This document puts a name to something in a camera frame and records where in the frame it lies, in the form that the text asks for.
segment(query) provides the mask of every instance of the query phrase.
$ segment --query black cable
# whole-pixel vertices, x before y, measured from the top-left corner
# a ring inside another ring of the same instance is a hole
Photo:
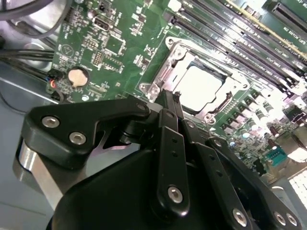
[[[29,66],[28,64],[26,64],[22,61],[19,61],[17,59],[9,59],[9,58],[1,58],[1,57],[0,57],[0,61],[2,61],[3,63],[11,66],[12,68],[14,68],[14,69],[16,69],[16,70],[18,70],[22,73],[25,73],[25,74],[28,74],[31,77],[34,77],[36,80],[39,80],[43,83],[47,82],[47,79],[46,79],[47,73],[46,72],[35,69],[32,66]]]
[[[16,24],[18,28],[21,29],[23,34],[33,34],[33,35],[41,35],[42,33],[35,29],[33,26],[29,25],[25,21],[20,21]],[[56,49],[56,43],[49,37],[41,38],[40,41],[50,47],[51,49]]]
[[[7,58],[17,58],[22,60],[30,60],[30,61],[45,61],[45,62],[52,62],[52,56],[35,56],[35,55],[12,55],[7,56]]]
[[[2,10],[6,10],[6,1],[7,0],[1,0]],[[42,33],[42,34],[26,34],[26,33],[23,32],[22,29],[20,29],[18,26],[16,26],[11,21],[9,21],[9,20],[6,20],[6,21],[12,29],[14,29],[15,31],[17,31],[17,32],[19,32],[19,33],[21,33],[21,34],[23,34],[27,37],[30,37],[30,38],[33,38],[33,39],[46,38],[46,37],[49,37],[52,34],[54,34],[54,32],[57,30],[57,28],[59,28],[61,26],[61,24],[64,22],[66,15],[68,14],[69,10],[71,9],[72,2],[73,2],[73,0],[66,0],[65,8],[63,10],[63,13],[59,17],[58,21],[54,24],[54,26],[50,30],[48,30],[47,32]]]
[[[0,99],[2,100],[3,104],[8,108],[10,109],[11,111],[13,111],[14,113],[17,113],[17,114],[21,114],[21,115],[25,115],[27,112],[26,111],[23,111],[23,110],[20,110],[20,109],[17,109],[15,107],[13,107],[12,105],[10,105],[8,103],[8,101],[4,98],[1,90],[0,90]]]
[[[30,15],[49,5],[52,1],[53,0],[34,0],[28,4],[10,10],[7,10],[6,7],[3,6],[2,11],[0,11],[0,21],[7,21]]]
[[[6,55],[54,55],[52,50],[39,50],[39,49],[1,49],[0,56]]]

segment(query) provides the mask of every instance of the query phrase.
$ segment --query silver screw head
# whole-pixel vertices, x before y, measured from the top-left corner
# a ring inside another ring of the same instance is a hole
[[[183,201],[183,196],[181,191],[176,188],[176,187],[169,187],[168,189],[168,196],[169,198],[171,198],[171,200],[176,203],[176,204],[180,204]]]
[[[232,214],[239,225],[241,225],[242,227],[246,227],[248,225],[246,217],[239,209],[234,208],[234,210],[232,210]]]
[[[195,125],[194,125],[194,123],[193,123],[193,122],[188,121],[187,123],[188,123],[188,126],[190,126],[191,128],[194,128],[194,127],[195,127]]]
[[[214,143],[215,143],[217,146],[219,146],[219,147],[222,146],[222,144],[221,144],[218,140],[214,140]]]
[[[289,213],[287,213],[287,217],[288,217],[288,220],[290,221],[291,224],[293,224],[294,226],[297,226],[297,221],[296,221],[296,219],[294,219],[293,216],[291,216]]]
[[[53,116],[45,116],[42,119],[42,123],[47,128],[56,128],[59,126],[59,120]]]
[[[281,225],[286,226],[286,221],[282,215],[280,215],[278,212],[274,212],[274,216]]]
[[[69,140],[76,145],[83,145],[86,142],[86,136],[79,132],[73,132],[69,135]]]

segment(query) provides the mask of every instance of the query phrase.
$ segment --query black hinge arm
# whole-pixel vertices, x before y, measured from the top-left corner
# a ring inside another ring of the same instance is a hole
[[[189,212],[189,187],[184,139],[175,113],[162,109],[156,146],[157,175],[152,207],[161,218],[172,220]]]
[[[56,164],[77,169],[94,149],[97,133],[106,138],[116,126],[149,114],[145,103],[131,99],[43,106],[26,115],[22,138]]]
[[[233,185],[248,196],[249,209],[261,229],[302,229],[295,214],[228,148],[225,140],[212,138],[206,144],[218,152]]]
[[[191,154],[212,187],[220,212],[227,225],[234,230],[253,229],[251,221],[233,188],[227,173],[214,149],[203,144],[197,127],[186,119],[181,121],[185,134],[187,154]]]

